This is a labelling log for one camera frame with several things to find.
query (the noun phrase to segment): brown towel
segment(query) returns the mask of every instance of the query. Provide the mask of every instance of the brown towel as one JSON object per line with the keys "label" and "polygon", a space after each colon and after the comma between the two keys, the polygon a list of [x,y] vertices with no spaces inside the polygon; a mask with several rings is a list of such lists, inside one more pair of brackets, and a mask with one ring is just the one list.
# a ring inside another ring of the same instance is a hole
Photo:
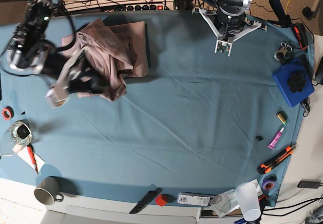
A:
{"label": "brown towel", "polygon": [[[72,35],[63,38],[62,44],[67,45],[72,39]],[[144,22],[107,27],[102,19],[97,19],[77,32],[75,45],[64,55],[70,57],[84,46],[90,47],[85,53],[88,61],[110,83],[101,95],[110,101],[127,93],[125,77],[143,77],[148,73]]]}

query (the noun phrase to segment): orange box cutter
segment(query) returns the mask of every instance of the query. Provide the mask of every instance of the orange box cutter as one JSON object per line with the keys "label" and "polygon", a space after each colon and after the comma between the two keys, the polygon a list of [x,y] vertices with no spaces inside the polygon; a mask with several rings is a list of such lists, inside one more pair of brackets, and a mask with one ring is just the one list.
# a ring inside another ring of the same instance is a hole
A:
{"label": "orange box cutter", "polygon": [[289,155],[291,155],[295,147],[296,147],[295,145],[291,147],[286,147],[275,157],[271,158],[267,162],[260,165],[260,167],[257,168],[258,173],[260,173],[261,175],[269,173],[271,170],[276,168],[284,159],[286,159]]}

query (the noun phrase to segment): red cube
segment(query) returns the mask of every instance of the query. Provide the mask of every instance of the red cube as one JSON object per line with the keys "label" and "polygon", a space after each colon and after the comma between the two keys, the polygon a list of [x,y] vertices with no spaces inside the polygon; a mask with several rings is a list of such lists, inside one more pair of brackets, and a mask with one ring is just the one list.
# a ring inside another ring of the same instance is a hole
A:
{"label": "red cube", "polygon": [[164,205],[166,205],[166,203],[167,203],[167,196],[166,195],[161,194],[156,197],[156,204],[157,205],[164,206]]}

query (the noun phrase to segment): blue tablecloth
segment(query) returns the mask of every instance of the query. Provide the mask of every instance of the blue tablecloth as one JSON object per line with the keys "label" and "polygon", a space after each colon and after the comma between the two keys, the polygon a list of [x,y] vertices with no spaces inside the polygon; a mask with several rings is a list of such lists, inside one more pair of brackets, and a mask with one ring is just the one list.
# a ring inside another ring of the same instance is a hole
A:
{"label": "blue tablecloth", "polygon": [[[128,202],[139,201],[151,184],[174,197],[179,192],[219,194],[255,178],[261,183],[264,176],[256,168],[295,143],[303,109],[289,108],[272,78],[280,66],[274,59],[280,43],[297,47],[291,29],[268,25],[267,32],[256,30],[235,42],[227,57],[214,53],[216,38],[198,14],[120,12],[73,20],[79,28],[96,18],[106,18],[106,25],[146,22],[149,74],[128,79],[128,93],[116,102],[73,95],[52,109],[41,77],[1,72],[1,105],[11,106],[15,117],[0,120],[0,134],[27,119],[35,151],[46,164],[37,176],[18,156],[4,157],[0,177],[36,185],[57,176],[62,192]],[[14,29],[0,28],[1,48]],[[67,20],[53,18],[46,34],[61,45],[70,34]],[[312,45],[307,57],[313,64]],[[281,124],[279,110],[288,124],[270,150],[267,145]],[[272,205],[288,162],[270,173],[277,175]]]}

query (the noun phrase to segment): orange pen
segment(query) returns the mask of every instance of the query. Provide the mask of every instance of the orange pen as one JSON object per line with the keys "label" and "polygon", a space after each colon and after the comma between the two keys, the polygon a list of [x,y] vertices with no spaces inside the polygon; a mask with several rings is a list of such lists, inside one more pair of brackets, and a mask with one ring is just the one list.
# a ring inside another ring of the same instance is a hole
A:
{"label": "orange pen", "polygon": [[32,147],[31,144],[28,144],[27,149],[28,149],[29,156],[31,158],[31,162],[34,165],[34,168],[35,168],[36,173],[38,174],[38,168],[37,168],[37,164],[36,164],[36,159],[35,159],[35,154],[34,154],[34,148]]}

